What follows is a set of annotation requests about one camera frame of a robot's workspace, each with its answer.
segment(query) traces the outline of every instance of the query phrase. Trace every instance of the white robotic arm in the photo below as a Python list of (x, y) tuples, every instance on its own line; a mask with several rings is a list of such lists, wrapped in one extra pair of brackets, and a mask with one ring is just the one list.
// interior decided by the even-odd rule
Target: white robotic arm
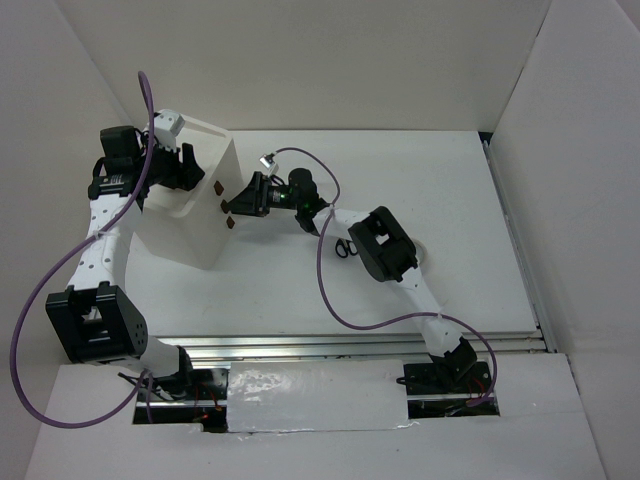
[[(330, 211), (330, 208), (327, 207), (313, 218), (313, 223), (318, 231), (322, 229)], [(365, 220), (369, 215), (369, 212), (335, 209), (334, 218), (329, 222), (325, 236), (352, 240), (349, 229)], [(412, 306), (412, 311), (440, 312), (442, 309), (422, 277), (420, 267), (409, 268), (403, 273), (402, 281), (392, 281), (387, 284), (403, 301)], [(443, 357), (445, 353), (453, 352), (460, 345), (462, 334), (454, 323), (434, 317), (418, 317), (414, 319), (414, 322), (424, 338), (427, 351), (431, 355)]]
[[(255, 172), (247, 188), (224, 208), (234, 214), (257, 217), (266, 216), (271, 208), (296, 210), (295, 219), (302, 229), (319, 235), (333, 207), (318, 195), (311, 172), (296, 168), (289, 173), (288, 184), (273, 184), (270, 177)], [(440, 312), (440, 305), (422, 278), (415, 244), (387, 208), (378, 207), (367, 213), (336, 209), (333, 214), (335, 218), (327, 224), (325, 237), (352, 241), (369, 274), (378, 282), (386, 282), (417, 312)], [(455, 383), (475, 364), (476, 353), (453, 322), (416, 316), (415, 323), (429, 355), (444, 367), (443, 378)]]
[[(160, 183), (191, 190), (204, 175), (190, 145), (182, 145), (182, 162), (179, 159), (176, 137), (183, 125), (177, 112), (157, 113), (157, 142), (144, 188), (137, 203), (107, 233), (100, 233), (100, 229), (124, 208), (140, 178), (146, 132), (136, 134), (133, 127), (115, 127), (100, 134), (105, 157), (96, 164), (89, 187), (88, 235), (96, 235), (97, 239), (82, 253), (66, 290), (50, 294), (46, 304), (49, 318), (73, 362), (120, 365), (137, 372), (147, 369), (159, 380), (169, 378), (169, 383), (185, 381), (176, 377), (189, 373), (186, 352), (150, 336), (144, 317), (125, 292), (131, 239), (149, 188)], [(100, 175), (102, 168), (105, 175)]]

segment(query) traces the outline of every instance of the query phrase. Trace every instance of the white panel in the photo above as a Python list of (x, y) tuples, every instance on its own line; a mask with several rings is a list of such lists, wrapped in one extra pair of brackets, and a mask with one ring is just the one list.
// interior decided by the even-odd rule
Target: white panel
[(227, 392), (229, 431), (406, 427), (406, 388), (396, 382), (403, 376), (400, 360), (234, 362)]
[[(40, 425), (13, 391), (9, 339), (37, 281), (84, 238), (99, 132), (121, 120), (53, 2), (0, 2), (0, 63), (0, 476), (22, 479)], [(141, 97), (131, 106), (144, 112)], [(47, 293), (64, 289), (73, 263)], [(18, 361), (23, 386), (40, 409), (65, 360), (44, 311), (45, 296), (27, 318)]]
[(611, 478), (640, 471), (638, 79), (640, 33), (615, 1), (556, 1), (492, 143)]
[(511, 355), (501, 359), (496, 393), (500, 415), (541, 415), (581, 412), (580, 395), (573, 382), (567, 382), (571, 370), (564, 355), (536, 355), (536, 367), (529, 367), (530, 355)]
[[(246, 181), (258, 158), (278, 147), (309, 149), (335, 170), (339, 206), (387, 206), (426, 245), (426, 279), (444, 311), (483, 332), (531, 332), (535, 323), (478, 135), (474, 132), (236, 132)], [(277, 157), (282, 175), (309, 168), (333, 198), (326, 172), (308, 157)], [(150, 332), (164, 336), (353, 333), (327, 312), (318, 292), (317, 237), (292, 211), (238, 217), (213, 270), (151, 256), (134, 241), (127, 292)], [(345, 318), (367, 325), (413, 311), (373, 280), (359, 258), (339, 259), (328, 242), (328, 295)], [(404, 322), (379, 332), (417, 332)]]
[(548, 0), (61, 0), (133, 118), (227, 129), (493, 130)]
[[(498, 366), (510, 358), (500, 356)], [(560, 365), (542, 361), (542, 355), (527, 358), (523, 370), (529, 377), (544, 378)], [(522, 373), (504, 371), (504, 387)], [(573, 385), (566, 370), (550, 378), (555, 388), (541, 389), (538, 397), (547, 404), (556, 389)], [(62, 367), (47, 413), (65, 420), (90, 418), (106, 412), (130, 388), (110, 367)], [(526, 402), (530, 393), (525, 389), (501, 405)], [(430, 419), (388, 431), (253, 435), (201, 433), (194, 425), (131, 425), (132, 410), (133, 403), (109, 422), (84, 430), (43, 427), (26, 478), (605, 478), (580, 410)]]

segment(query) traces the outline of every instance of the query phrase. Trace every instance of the white table surface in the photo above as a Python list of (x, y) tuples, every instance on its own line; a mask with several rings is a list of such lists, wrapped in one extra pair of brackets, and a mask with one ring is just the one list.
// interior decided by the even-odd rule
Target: white table surface
[[(47, 415), (81, 421), (109, 411), (131, 389), (116, 372), (63, 365)], [(43, 425), (26, 479), (604, 480), (564, 355), (498, 355), (496, 394), (499, 417), (420, 419), (393, 430), (252, 435), (203, 433), (189, 424), (132, 425), (132, 402), (95, 427)], [(300, 404), (293, 413), (305, 408)], [(375, 411), (366, 401), (362, 409)]]
[[(535, 321), (475, 132), (273, 131), (235, 132), (248, 182), (258, 158), (284, 146), (326, 161), (341, 182), (339, 207), (370, 211), (385, 205), (429, 253), (428, 284), (445, 312), (487, 333), (531, 332)], [(321, 195), (335, 189), (307, 157), (277, 157), (286, 178), (312, 171)], [(212, 270), (154, 257), (134, 237), (127, 293), (151, 334), (159, 336), (353, 333), (327, 312), (315, 272), (317, 238), (293, 212), (266, 218), (235, 216), (236, 226)], [(329, 297), (344, 318), (369, 324), (409, 311), (358, 258), (341, 260), (327, 245)], [(412, 322), (380, 333), (417, 332)]]

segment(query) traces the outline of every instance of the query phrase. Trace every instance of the purple cable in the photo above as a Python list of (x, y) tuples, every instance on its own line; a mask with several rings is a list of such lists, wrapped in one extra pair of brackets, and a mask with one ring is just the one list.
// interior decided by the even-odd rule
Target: purple cable
[[(153, 142), (154, 142), (154, 134), (155, 134), (154, 124), (153, 124), (153, 112), (154, 112), (153, 95), (151, 93), (151, 86), (149, 85), (149, 79), (147, 79), (147, 76), (144, 74), (144, 72), (142, 71), (138, 72), (138, 80), (140, 81), (140, 89), (142, 90), (142, 96), (144, 97), (144, 101), (147, 106), (147, 111), (149, 113), (149, 140), (148, 140), (147, 155), (144, 161), (144, 166), (142, 167), (142, 173), (140, 174), (140, 179), (138, 180), (138, 183), (136, 184), (136, 187), (133, 190), (133, 193), (129, 197), (129, 200), (124, 205), (122, 210), (115, 217), (113, 217), (111, 221), (109, 221), (104, 227), (100, 229), (100, 231), (98, 232), (99, 234), (108, 232), (118, 222), (118, 220), (120, 220), (124, 216), (124, 214), (127, 213), (127, 210), (129, 210), (131, 205), (133, 205), (133, 202), (136, 201), (136, 198), (138, 197), (140, 190), (142, 190), (142, 186), (147, 177), (147, 173), (149, 172), (149, 167), (151, 166), (151, 157), (153, 156)], [(112, 411), (110, 411), (109, 413), (106, 413), (105, 415), (102, 415), (101, 417), (95, 418), (93, 420), (88, 420), (86, 422), (79, 422), (79, 423), (59, 422), (57, 420), (53, 420), (43, 415), (42, 413), (38, 412), (36, 408), (31, 404), (31, 402), (27, 398), (27, 395), (24, 392), (24, 389), (22, 388), (22, 383), (20, 382), (20, 377), (18, 376), (18, 340), (20, 339), (20, 332), (22, 331), (22, 327), (24, 325), (25, 319), (27, 318), (27, 314), (29, 313), (29, 309), (31, 308), (36, 297), (38, 296), (42, 288), (45, 286), (45, 284), (49, 281), (49, 279), (58, 270), (60, 270), (60, 268), (65, 263), (67, 263), (75, 255), (77, 255), (86, 247), (88, 247), (93, 242), (95, 242), (96, 239), (97, 238), (95, 235), (91, 235), (90, 237), (80, 242), (75, 248), (73, 248), (69, 253), (67, 253), (64, 257), (62, 257), (58, 261), (58, 263), (56, 263), (53, 267), (51, 267), (51, 270), (49, 270), (44, 275), (44, 277), (42, 277), (42, 279), (38, 282), (36, 287), (31, 292), (31, 295), (29, 295), (29, 297), (27, 298), (27, 301), (25, 302), (24, 307), (22, 307), (22, 311), (20, 312), (20, 316), (18, 317), (18, 322), (16, 323), (16, 326), (13, 330), (13, 336), (11, 337), (11, 348), (9, 352), (9, 370), (11, 371), (11, 381), (13, 382), (13, 388), (15, 389), (16, 394), (18, 395), (18, 399), (20, 400), (24, 408), (27, 410), (27, 412), (29, 412), (33, 417), (35, 417), (37, 420), (41, 421), (42, 423), (51, 425), (52, 427), (85, 428), (85, 427), (90, 427), (92, 425), (97, 425), (98, 423), (104, 422), (105, 420), (113, 417), (116, 413), (118, 413), (120, 410), (126, 407), (127, 404), (131, 401), (131, 399), (138, 393), (138, 390), (140, 390), (140, 387), (142, 386), (142, 380), (145, 377), (145, 375), (148, 373), (147, 370), (144, 370), (140, 374), (140, 377), (138, 377), (138, 382), (136, 383), (136, 386), (134, 387), (133, 391), (129, 394), (127, 398), (124, 399), (124, 401), (120, 405), (118, 405)]]
[(311, 153), (307, 152), (306, 150), (303, 150), (303, 149), (297, 148), (297, 147), (280, 148), (279, 150), (276, 150), (275, 153), (277, 154), (277, 153), (286, 152), (286, 151), (300, 152), (300, 153), (304, 153), (305, 155), (311, 157), (313, 160), (318, 162), (320, 164), (320, 166), (322, 166), (322, 168), (324, 168), (329, 173), (329, 175), (331, 175), (331, 178), (333, 179), (334, 183), (336, 184), (337, 194), (336, 194), (335, 198), (333, 199), (333, 201), (331, 202), (331, 207), (330, 207), (331, 208), (331, 212), (329, 213), (329, 216), (327, 217), (327, 220), (324, 222), (324, 225), (322, 226), (322, 230), (320, 231), (320, 239), (318, 240), (318, 253), (316, 255), (316, 273), (317, 273), (317, 276), (318, 276), (318, 287), (320, 287), (320, 295), (322, 296), (322, 300), (324, 301), (324, 304), (327, 307), (327, 310), (329, 310), (329, 313), (333, 316), (333, 318), (335, 318), (339, 323), (341, 323), (345, 327), (350, 328), (352, 330), (376, 330), (378, 328), (386, 327), (388, 325), (392, 325), (394, 323), (401, 322), (402, 320), (408, 320), (410, 318), (419, 318), (419, 317), (442, 317), (442, 318), (444, 318), (446, 320), (449, 320), (449, 321), (451, 321), (453, 323), (457, 323), (461, 327), (466, 328), (471, 333), (473, 333), (476, 337), (478, 337), (478, 340), (480, 340), (485, 345), (485, 347), (487, 347), (487, 351), (489, 352), (489, 355), (491, 356), (491, 363), (493, 364), (493, 378), (491, 379), (491, 383), (489, 384), (489, 388), (487, 388), (487, 391), (481, 397), (474, 398), (473, 400), (467, 401), (467, 406), (476, 407), (476, 406), (478, 406), (478, 405), (480, 405), (480, 404), (482, 404), (484, 402), (489, 401), (490, 400), (490, 396), (493, 393), (493, 390), (494, 390), (495, 385), (496, 385), (496, 379), (498, 378), (498, 362), (497, 362), (497, 359), (496, 359), (496, 354), (493, 351), (493, 348), (491, 348), (491, 345), (489, 345), (489, 342), (487, 341), (487, 339), (484, 338), (484, 336), (480, 332), (478, 332), (475, 328), (471, 327), (470, 325), (467, 325), (462, 320), (458, 320), (457, 318), (452, 317), (451, 315), (445, 315), (443, 313), (416, 312), (416, 313), (409, 313), (407, 315), (401, 315), (399, 317), (392, 318), (391, 320), (386, 320), (384, 322), (376, 323), (374, 325), (364, 325), (364, 326), (362, 326), (362, 325), (354, 325), (352, 323), (349, 323), (346, 320), (344, 320), (340, 315), (338, 315), (338, 312), (336, 312), (334, 310), (334, 308), (331, 306), (331, 303), (329, 302), (329, 297), (327, 296), (327, 292), (326, 292), (326, 290), (324, 288), (324, 281), (322, 279), (322, 245), (324, 244), (324, 238), (325, 238), (325, 234), (327, 232), (327, 228), (329, 227), (329, 222), (331, 221), (331, 219), (334, 216), (333, 207), (335, 207), (336, 202), (338, 201), (338, 198), (340, 198), (340, 184), (338, 183), (338, 179), (333, 174), (333, 172), (329, 169), (329, 167), (327, 167), (315, 155), (312, 155)]

